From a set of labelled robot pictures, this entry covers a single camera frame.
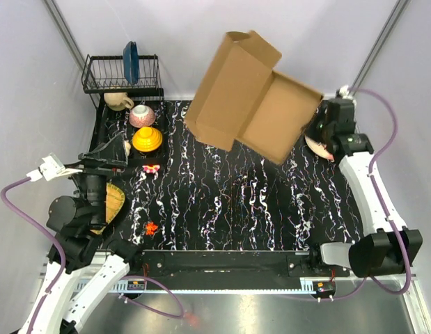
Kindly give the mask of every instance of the shiny metallic floor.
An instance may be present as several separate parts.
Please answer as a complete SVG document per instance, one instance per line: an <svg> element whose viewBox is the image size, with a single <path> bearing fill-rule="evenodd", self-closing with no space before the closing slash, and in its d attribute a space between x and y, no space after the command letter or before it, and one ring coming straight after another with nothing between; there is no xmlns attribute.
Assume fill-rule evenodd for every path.
<svg viewBox="0 0 431 334"><path fill-rule="evenodd" d="M353 286L349 281L339 282L338 295ZM403 298L383 292L372 282L356 296L334 303L272 295L183 294L179 298L192 314L186 320L167 319L108 295L81 334L413 333ZM177 312L165 294L145 294L139 300Z"/></svg>

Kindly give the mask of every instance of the white wall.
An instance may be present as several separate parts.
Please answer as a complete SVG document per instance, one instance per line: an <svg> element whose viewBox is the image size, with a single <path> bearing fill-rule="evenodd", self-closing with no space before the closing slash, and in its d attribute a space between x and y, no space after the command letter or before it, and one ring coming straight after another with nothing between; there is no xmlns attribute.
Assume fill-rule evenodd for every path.
<svg viewBox="0 0 431 334"><path fill-rule="evenodd" d="M395 0L56 0L85 54L129 40L159 56L169 97L191 97L226 31L254 29L283 53L277 69L326 93L353 82Z"/></svg>
<svg viewBox="0 0 431 334"><path fill-rule="evenodd" d="M431 312L431 1L409 4L363 85L398 114L398 137L378 164L397 210L423 235L414 264ZM392 129L384 107L358 95L357 119L381 148Z"/></svg>
<svg viewBox="0 0 431 334"><path fill-rule="evenodd" d="M94 123L79 71L41 0L0 0L0 190L55 152L74 161ZM45 224L55 196L72 182L39 181L10 193ZM0 334L26 319L49 242L0 201Z"/></svg>

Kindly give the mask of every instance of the mug handle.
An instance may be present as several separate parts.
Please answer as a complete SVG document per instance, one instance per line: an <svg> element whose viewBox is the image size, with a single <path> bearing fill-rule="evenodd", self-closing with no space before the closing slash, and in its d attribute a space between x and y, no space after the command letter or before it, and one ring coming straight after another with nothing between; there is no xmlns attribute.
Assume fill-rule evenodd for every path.
<svg viewBox="0 0 431 334"><path fill-rule="evenodd" d="M125 105L125 108L128 108L128 109L131 109L134 107L134 102L127 96L124 97L123 104Z"/></svg>

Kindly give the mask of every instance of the beige mug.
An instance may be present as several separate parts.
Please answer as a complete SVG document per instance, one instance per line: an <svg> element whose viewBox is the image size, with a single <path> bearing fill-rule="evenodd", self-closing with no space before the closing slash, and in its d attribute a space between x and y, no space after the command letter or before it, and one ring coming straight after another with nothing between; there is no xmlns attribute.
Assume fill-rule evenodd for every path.
<svg viewBox="0 0 431 334"><path fill-rule="evenodd" d="M131 109L134 107L134 102L127 96L127 93L105 93L104 101L111 110L121 111L123 109Z"/></svg>

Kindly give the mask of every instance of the cardboard box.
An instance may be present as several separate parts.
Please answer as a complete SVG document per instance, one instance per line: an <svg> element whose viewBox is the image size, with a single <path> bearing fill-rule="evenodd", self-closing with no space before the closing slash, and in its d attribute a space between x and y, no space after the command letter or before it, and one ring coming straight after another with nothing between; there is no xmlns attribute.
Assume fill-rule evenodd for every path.
<svg viewBox="0 0 431 334"><path fill-rule="evenodd" d="M322 94L273 71L280 58L255 31L227 33L185 116L196 140L229 151L236 139L282 164Z"/></svg>

